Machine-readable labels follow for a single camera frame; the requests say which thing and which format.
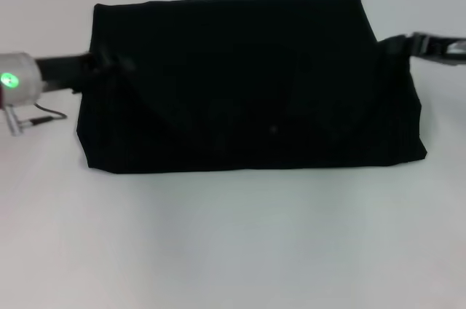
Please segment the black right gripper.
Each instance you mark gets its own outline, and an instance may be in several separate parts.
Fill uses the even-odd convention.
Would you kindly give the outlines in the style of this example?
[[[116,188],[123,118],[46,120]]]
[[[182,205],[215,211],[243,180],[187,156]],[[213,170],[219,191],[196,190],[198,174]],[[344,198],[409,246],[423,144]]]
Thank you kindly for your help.
[[[387,55],[412,55],[450,66],[466,65],[466,38],[426,33],[402,34],[378,41],[377,47]]]

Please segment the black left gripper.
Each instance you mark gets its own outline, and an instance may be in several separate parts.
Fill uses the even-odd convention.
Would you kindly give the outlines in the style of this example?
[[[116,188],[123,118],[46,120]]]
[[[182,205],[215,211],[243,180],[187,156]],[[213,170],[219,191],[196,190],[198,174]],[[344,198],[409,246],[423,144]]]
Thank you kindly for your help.
[[[61,57],[37,58],[43,92],[72,90],[80,93],[94,68],[99,72],[132,73],[135,64],[129,58],[107,52],[85,53]]]

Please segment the black shirt with FREE print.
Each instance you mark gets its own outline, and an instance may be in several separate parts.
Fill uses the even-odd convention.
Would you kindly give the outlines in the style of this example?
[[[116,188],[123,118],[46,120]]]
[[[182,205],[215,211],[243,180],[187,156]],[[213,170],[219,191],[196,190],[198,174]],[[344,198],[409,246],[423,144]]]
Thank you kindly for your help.
[[[87,165],[134,174],[423,160],[410,57],[377,42],[362,0],[98,4],[90,51],[136,70],[83,90]]]

